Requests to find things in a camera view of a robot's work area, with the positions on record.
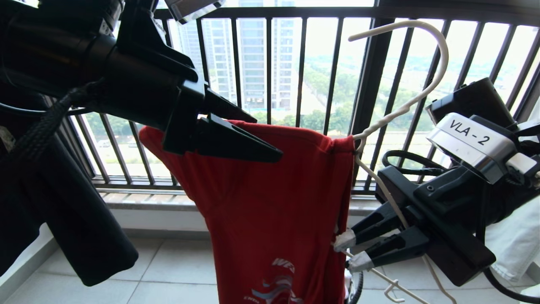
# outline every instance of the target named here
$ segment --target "high-rise building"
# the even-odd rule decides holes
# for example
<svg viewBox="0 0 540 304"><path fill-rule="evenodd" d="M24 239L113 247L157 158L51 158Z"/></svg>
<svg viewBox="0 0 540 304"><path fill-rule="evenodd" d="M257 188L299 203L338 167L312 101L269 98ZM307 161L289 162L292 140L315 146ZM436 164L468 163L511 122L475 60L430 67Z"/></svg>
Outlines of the high-rise building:
<svg viewBox="0 0 540 304"><path fill-rule="evenodd" d="M228 6L293 6L283 0L228 0ZM272 20L272 81L267 88L266 20L241 18L237 21L240 91L243 108L248 111L266 109L267 90L271 90L272 108L291 110L297 96L299 36L301 20ZM188 55L201 67L197 25L194 22L175 28L173 46ZM202 22L205 51L211 88L235 103L237 100L234 72L232 26L230 19L206 19Z"/></svg>

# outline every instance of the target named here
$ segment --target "tiled floor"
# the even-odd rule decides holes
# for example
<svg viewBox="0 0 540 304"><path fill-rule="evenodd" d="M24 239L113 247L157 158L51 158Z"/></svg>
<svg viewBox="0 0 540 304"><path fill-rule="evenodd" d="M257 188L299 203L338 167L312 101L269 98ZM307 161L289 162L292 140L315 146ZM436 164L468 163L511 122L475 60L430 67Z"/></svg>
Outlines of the tiled floor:
<svg viewBox="0 0 540 304"><path fill-rule="evenodd" d="M5 304L192 304L218 303L214 261L209 242L134 239L139 250L135 266L94 287L84 286L59 250L24 283ZM421 260L412 260L379 269L431 304L450 303L431 279ZM492 289L483 276L465 286L453 286L440 275L460 304L516 304ZM503 283L515 291L534 285L524 277L520 282ZM366 273L360 304L390 304L383 290L387 284ZM417 303L401 291L392 296Z"/></svg>

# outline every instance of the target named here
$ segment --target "red t-shirt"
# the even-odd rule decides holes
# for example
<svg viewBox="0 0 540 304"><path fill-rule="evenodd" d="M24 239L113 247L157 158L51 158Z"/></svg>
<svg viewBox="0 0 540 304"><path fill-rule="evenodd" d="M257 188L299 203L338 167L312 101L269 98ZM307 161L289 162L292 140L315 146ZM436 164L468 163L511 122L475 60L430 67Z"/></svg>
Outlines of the red t-shirt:
<svg viewBox="0 0 540 304"><path fill-rule="evenodd" d="M139 134L205 218L219 302L342 304L345 256L330 243L346 228L352 137L231 122L282 150L282 159L181 156L162 150L163 132Z"/></svg>

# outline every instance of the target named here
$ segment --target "railing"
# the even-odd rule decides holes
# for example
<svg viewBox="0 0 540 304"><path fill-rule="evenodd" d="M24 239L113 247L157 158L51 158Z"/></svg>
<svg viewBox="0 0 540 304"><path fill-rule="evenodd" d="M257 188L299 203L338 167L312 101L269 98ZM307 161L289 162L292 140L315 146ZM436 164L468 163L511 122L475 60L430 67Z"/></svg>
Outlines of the railing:
<svg viewBox="0 0 540 304"><path fill-rule="evenodd" d="M502 71L503 64L506 62L507 54L509 49L514 45L520 44L521 41L515 41L514 37L516 32L522 32L522 28L527 30L534 30L526 27L537 27L538 22L540 21L540 13L538 9L534 9L534 1L531 2L532 8L527 7L517 7L511 5L499 5L499 4L485 4L485 3L465 3L457 1L437 1L436 4L431 2L424 1L383 1L376 3L374 7L366 8L222 8L216 10L202 19L196 21L197 26L197 35L198 35L198 45L200 48L201 55L201 65L202 73L204 78L208 81L211 86L215 85L211 81L211 75L208 68L208 56L207 48L205 47L205 27L204 22L206 20L213 19L225 19L230 20L231 23L231 32L232 32L232 57L234 61L234 83L232 84L235 89L231 90L231 96L236 96L236 102L239 107L243 105L247 107L247 101L242 100L242 83L240 79L240 56L239 56L239 33L237 21L243 20L244 18L261 18L266 21L266 26L264 27L266 33L263 35L265 39L265 67L266 73L265 76L265 94L264 98L266 101L266 123L271 124L275 123L273 118L273 96L272 96L272 84L274 79L272 79L273 72L273 63L274 55L272 52L272 32L273 32L273 20L279 18L300 18L301 27L300 27L300 40L299 40L299 54L298 54L298 87L295 90L296 94L296 109L294 111L294 125L296 127L302 126L302 93L306 92L306 87L311 86L311 84L305 82L305 65L306 65L306 32L308 30L308 19L315 17L324 17L324 18L334 18L337 20L336 31L335 31L335 41L333 45L333 54L331 60L331 68L329 77L329 86L327 100L325 104L325 111L323 112L323 123L321 128L317 131L332 136L336 135L336 132L330 134L329 125L332 118L332 104L334 95L336 94L336 75L338 74L338 61L340 59L340 49L343 48L343 29L344 22L348 18L370 18L371 23L370 27L378 27L380 25L388 24L394 22L397 18L411 18L411 19L421 19L421 18L430 18L438 19L439 23L442 23L440 27L441 32L448 36L449 32L453 29L452 26L454 23L459 23L461 21L474 21L476 22L474 26L474 31L472 33L472 38L466 55L463 60L457 60L453 64L459 65L459 73L457 79L454 82L453 86L446 91L450 93L452 90L458 89L462 86L467 80L467 76L470 74L471 66L473 65L474 59L477 55L477 49L483 37L483 32L486 27L491 27L491 23L503 23L507 24L506 33L500 33L504 36L504 39L501 43L500 50L492 64L492 67L489 69L489 72L485 73L484 77L490 77L492 82L495 83L495 86L499 85L497 82L498 77ZM171 15L168 10L157 10L155 13L155 18L159 19L163 23L165 31L168 33L166 35L166 43L170 47L174 47L171 37L171 26L174 25L171 22ZM348 126L348 134L356 134L361 132L364 128L368 127L370 122L372 122L376 117L383 114L388 114L392 111L395 106L399 106L397 97L400 94L399 88L400 84L407 80L404 76L404 71L409 73L406 70L407 59L409 58L409 52L412 46L414 45L416 31L414 29L407 29L403 38L403 43L401 46L401 52L397 56L397 65L394 73L385 71L385 66L387 65L388 60L393 60L395 58L388 57L389 49L391 42L393 41L392 33L386 33L378 35L375 37L368 38L366 41L365 51L363 54L361 70L358 75L357 87L355 88L356 94L354 98L351 98L352 106L350 108L350 123ZM488 44L491 43L490 37L487 37ZM431 61L426 73L425 80L423 81L423 87L425 88L433 78L435 71L437 70L438 62L440 59L440 53L438 50L435 50L433 44L434 53L431 55ZM536 34L530 42L530 47L526 52L526 56L523 59L523 64L514 67L516 69L517 78L514 83L509 84L508 82L504 83L504 86L511 90L506 98L507 107L511 110L514 115L514 118L518 121L524 121L528 118L530 112L532 111L532 106L538 100L540 94L540 84L539 84L539 75L540 75L540 55L538 54L538 49L540 47L540 31L536 29ZM381 91L381 80L384 77L391 77L391 87L388 92L388 96L384 96L384 113L374 113L377 111L376 107L381 107L381 102L377 100L378 95ZM366 148L366 152L362 155L362 160L370 165L371 169L376 169L379 166L379 158L384 153L384 150L392 148L398 148L403 150L411 150L414 147L415 153L423 154L430 159L433 159L437 152L433 146L427 144L427 142L422 142L422 144L416 144L416 142L421 140L423 132L417 131L419 123L423 123L427 118L426 114L423 114L423 109L426 106L427 97L422 99L418 106L416 107L414 114L408 116L410 119L410 124L408 129L400 133L392 132L388 128L383 127L378 136L373 136L376 138L374 142L368 142L370 148ZM114 127L111 126L111 121L109 117L104 114L100 114L99 118L101 124L106 132L107 140L102 140L101 143L96 140L95 135L92 133L93 130L90 128L90 123L88 116L78 116L72 119L71 126L76 129L76 132L81 135L81 138L84 140L74 146L83 147L83 151L79 151L79 155L86 155L86 163L92 163L89 167L89 175L93 177L96 187L104 188L138 188L138 189L181 189L178 185L178 182L175 178L168 174L164 176L163 172L160 173L161 176L155 176L152 172L152 165L156 168L157 165L162 166L162 164L154 163L155 160L152 158L152 163L149 161L149 155L146 149L141 145L137 132L137 124L133 122L125 122L129 126L123 127L122 132L124 137L133 138L133 142L128 143L127 147L137 148L137 153L140 157L140 162L142 167L144 167L145 176L134 176L130 174L130 169L126 163L124 157L126 154L126 145L122 144L122 147L117 141L117 135L114 133ZM389 138L398 138L399 144L386 144L385 140ZM104 164L103 156L100 154L99 149L107 148L109 151L112 150L114 157L118 162L116 167L116 173L111 174L107 171L106 164ZM443 161L443 156L439 155L437 161ZM359 174L358 166L354 169L354 189L353 194L372 194L374 191L375 184L372 182L371 178Z"/></svg>

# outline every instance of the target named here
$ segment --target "balcony railing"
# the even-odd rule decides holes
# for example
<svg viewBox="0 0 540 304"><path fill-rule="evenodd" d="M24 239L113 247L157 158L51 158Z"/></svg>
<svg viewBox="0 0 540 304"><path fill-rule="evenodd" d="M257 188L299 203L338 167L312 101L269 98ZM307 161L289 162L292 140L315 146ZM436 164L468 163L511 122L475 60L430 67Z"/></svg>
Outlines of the balcony railing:
<svg viewBox="0 0 540 304"><path fill-rule="evenodd" d="M410 150L430 159L435 158L437 162L446 162L444 155L439 154L424 138L426 126L431 123L423 109L428 99L444 96L465 83L489 77L514 118L518 121L528 118L540 95L540 14L534 5L534 1L531 8L527 8L461 1L438 1L433 4L425 1L381 0L374 7L363 8L222 8L198 19L195 24L185 25L193 27L191 32L184 34L196 34L196 45L178 38L179 30L183 29L176 28L168 10L159 9L154 16L161 20L167 32L167 45L182 50L192 58L200 58L200 69L210 86L217 91L226 87L224 92L229 95L226 97L257 118L262 118L260 122L306 127L308 121L315 120L315 126L312 124L310 127L332 137L361 132L370 122L398 107L404 94L425 88L433 78L440 59L435 42L429 37L423 39L420 30L410 28L368 38L365 46L357 44L356 47L361 46L356 50L357 62L350 64L354 56L350 56L351 52L343 54L348 43L347 35L400 18L426 19L439 27L450 46L449 71L437 91L422 99L414 112L399 122L400 127L390 124L383 127L377 136L370 137L361 159L371 169L379 169L379 159L389 149ZM213 43L209 40L213 37L213 25L209 24L212 20L221 21L225 31L225 57L219 58L225 58L224 64L228 64L230 69L221 72L209 68L210 63L215 65L216 60L212 57L215 48L208 46ZM264 22L260 38L264 41L265 49L261 54L264 56L265 72L256 77L257 80L264 78L263 83L257 84L264 86L264 95L260 98L248 99L244 94L246 92L243 92L247 88L243 86L246 77L240 74L246 60L240 56L243 42L239 39L243 38L243 34L240 33L242 28L240 26L239 29L239 24L244 20ZM275 31L276 27L281 26L277 23L281 20L292 20L296 24L292 27L296 33L291 39L294 40L291 44L294 54L291 54L297 58L292 62L298 65L291 69L292 72L284 70L284 75L293 74L288 79L294 80L284 87L294 89L290 88L289 94L285 92L284 96L288 97L282 99L278 97L280 83L276 81L280 59L278 51L274 52L278 45L281 46L278 42L280 34ZM325 22L332 29L320 33L321 43L329 44L327 47L331 51L331 54L319 56L324 58L322 63L314 61L313 58L317 56L313 57L313 50L310 49L312 41L307 41L318 34L308 35L309 31L322 28L320 25L317 27L315 21ZM362 22L365 28L356 28ZM229 81L231 83L225 86L220 81L228 81L227 78L219 78L217 74L234 75L233 78L227 76L234 81ZM314 75L319 74L328 79L327 90L321 90L320 87L324 85L317 84L318 79ZM348 87L339 82L336 84L338 76L340 81L348 79L353 84ZM287 105L286 102L282 103L286 98L295 100ZM320 105L314 103L319 108L323 107L324 111L305 110L302 103L305 105L305 100L309 98L317 100ZM253 108L258 104L263 104L265 108ZM70 128L79 134L80 141L73 146L80 147L77 155L85 158L84 162L89 164L88 172L96 187L181 189L165 166L141 145L137 136L139 125L104 114L81 115L68 122ZM407 166L403 161L398 161L398 164ZM364 173L359 173L358 166L354 169L354 181L353 194L373 193L374 182Z"/></svg>

